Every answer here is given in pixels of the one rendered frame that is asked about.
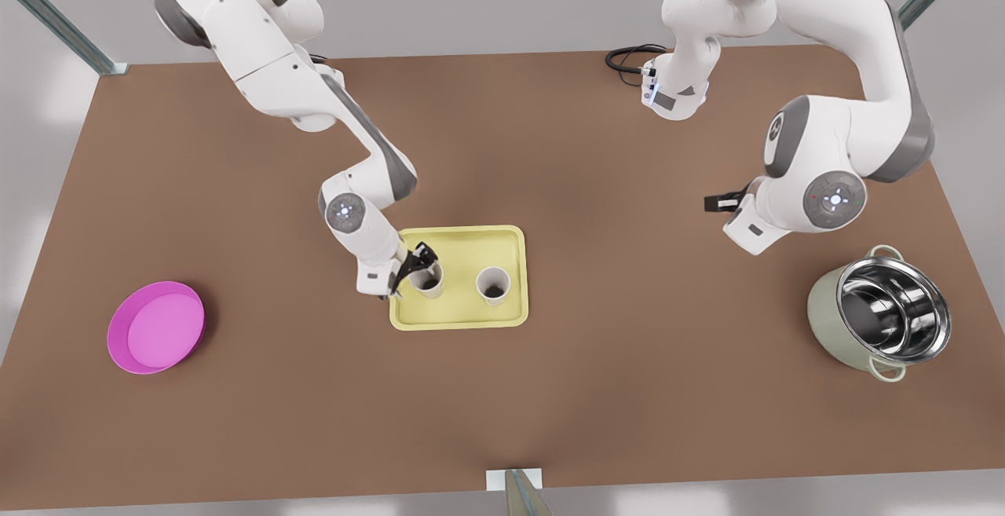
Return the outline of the white IKEA cup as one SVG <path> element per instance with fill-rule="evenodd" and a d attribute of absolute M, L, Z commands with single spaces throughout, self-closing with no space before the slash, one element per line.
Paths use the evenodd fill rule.
<path fill-rule="evenodd" d="M 429 268 L 416 270 L 407 280 L 425 298 L 434 300 L 443 294 L 443 269 L 440 262 L 434 262 Z"/>
<path fill-rule="evenodd" d="M 498 266 L 482 269 L 475 279 L 475 288 L 489 307 L 499 307 L 509 294 L 512 280 L 509 273 Z"/>

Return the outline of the yellow rectangular tray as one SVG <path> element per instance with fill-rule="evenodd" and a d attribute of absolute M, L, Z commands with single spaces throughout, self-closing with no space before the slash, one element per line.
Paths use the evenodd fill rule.
<path fill-rule="evenodd" d="M 523 231 L 513 225 L 405 229 L 405 243 L 426 243 L 443 269 L 443 294 L 431 300 L 403 281 L 390 304 L 392 326 L 403 332 L 509 328 L 530 315 Z M 482 269 L 498 266 L 512 280 L 502 305 L 489 307 L 475 288 Z"/>

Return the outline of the green pot with steel interior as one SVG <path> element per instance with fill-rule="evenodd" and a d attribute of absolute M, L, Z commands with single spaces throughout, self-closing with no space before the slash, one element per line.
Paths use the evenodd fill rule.
<path fill-rule="evenodd" d="M 885 244 L 819 277 L 806 312 L 816 340 L 834 359 L 880 382 L 900 382 L 908 366 L 937 357 L 952 333 L 939 288 Z"/>

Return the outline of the pink round bowl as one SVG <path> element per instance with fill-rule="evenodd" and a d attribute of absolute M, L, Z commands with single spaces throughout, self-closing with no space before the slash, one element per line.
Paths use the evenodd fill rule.
<path fill-rule="evenodd" d="M 189 357 L 205 330 L 206 312 L 196 291 L 179 281 L 157 281 L 122 301 L 105 340 L 119 369 L 151 375 Z"/>

